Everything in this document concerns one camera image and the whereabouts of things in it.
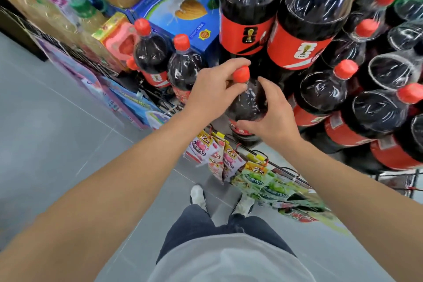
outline person's left arm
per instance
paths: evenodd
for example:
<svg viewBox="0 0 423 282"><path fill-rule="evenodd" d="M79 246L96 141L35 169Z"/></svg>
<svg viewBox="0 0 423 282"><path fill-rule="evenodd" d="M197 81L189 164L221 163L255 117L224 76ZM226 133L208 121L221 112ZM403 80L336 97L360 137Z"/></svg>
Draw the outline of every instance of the person's left arm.
<svg viewBox="0 0 423 282"><path fill-rule="evenodd" d="M190 142L246 90L226 89L226 80L249 64L239 58L201 70L182 112L66 192L10 242L0 253L0 280L93 281Z"/></svg>

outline shoe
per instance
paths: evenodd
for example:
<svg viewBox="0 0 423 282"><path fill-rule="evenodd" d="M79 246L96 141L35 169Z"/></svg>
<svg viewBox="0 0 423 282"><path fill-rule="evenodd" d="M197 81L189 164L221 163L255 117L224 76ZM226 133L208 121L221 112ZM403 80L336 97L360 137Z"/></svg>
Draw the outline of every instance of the shoe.
<svg viewBox="0 0 423 282"><path fill-rule="evenodd" d="M206 195L204 194L204 190L200 185L195 184L193 186L189 200L191 201L191 204L197 204L207 213L209 212L206 206Z"/></svg>
<svg viewBox="0 0 423 282"><path fill-rule="evenodd" d="M242 194L231 215L241 214L245 217L248 217L252 211L252 208L254 207L255 202L255 199L248 197L246 194Z"/></svg>

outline hand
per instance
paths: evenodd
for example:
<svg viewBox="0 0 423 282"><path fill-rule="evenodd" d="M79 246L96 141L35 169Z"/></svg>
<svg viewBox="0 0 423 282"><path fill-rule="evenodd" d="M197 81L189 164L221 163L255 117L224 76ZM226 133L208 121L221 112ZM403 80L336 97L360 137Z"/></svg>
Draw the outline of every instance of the hand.
<svg viewBox="0 0 423 282"><path fill-rule="evenodd" d="M291 105L280 87L263 77L259 77L258 81L266 92L267 114L259 122L237 121L238 127L260 136L275 150L283 143L289 145L302 141Z"/></svg>
<svg viewBox="0 0 423 282"><path fill-rule="evenodd" d="M226 81L231 79L231 75L238 68L250 64L246 58L235 58L220 66L200 70L184 111L193 113L204 123L204 127L219 118L234 99L247 89L244 83L236 83L226 88Z"/></svg>

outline floor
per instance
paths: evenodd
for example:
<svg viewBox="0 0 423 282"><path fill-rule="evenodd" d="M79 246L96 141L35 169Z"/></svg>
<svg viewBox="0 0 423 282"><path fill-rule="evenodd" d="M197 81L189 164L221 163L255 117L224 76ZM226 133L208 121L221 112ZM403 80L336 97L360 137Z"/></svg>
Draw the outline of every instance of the floor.
<svg viewBox="0 0 423 282"><path fill-rule="evenodd" d="M148 135L121 122L50 63L0 34L0 248L69 188ZM216 225L239 192L207 168L181 158L158 198L98 275L96 282L146 281L172 223L203 185ZM388 281L388 274L352 237L320 223L302 224L268 208L266 220L317 281Z"/></svg>

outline pants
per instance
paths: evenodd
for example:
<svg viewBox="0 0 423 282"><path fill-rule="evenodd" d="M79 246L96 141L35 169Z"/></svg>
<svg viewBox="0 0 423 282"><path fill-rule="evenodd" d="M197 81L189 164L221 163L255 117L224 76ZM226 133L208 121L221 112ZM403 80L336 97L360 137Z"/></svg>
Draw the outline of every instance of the pants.
<svg viewBox="0 0 423 282"><path fill-rule="evenodd" d="M199 237L231 233L246 233L296 256L285 241L261 218L234 214L229 216L228 224L216 227L206 211L197 204L192 204L185 208L167 233L156 263L182 243Z"/></svg>

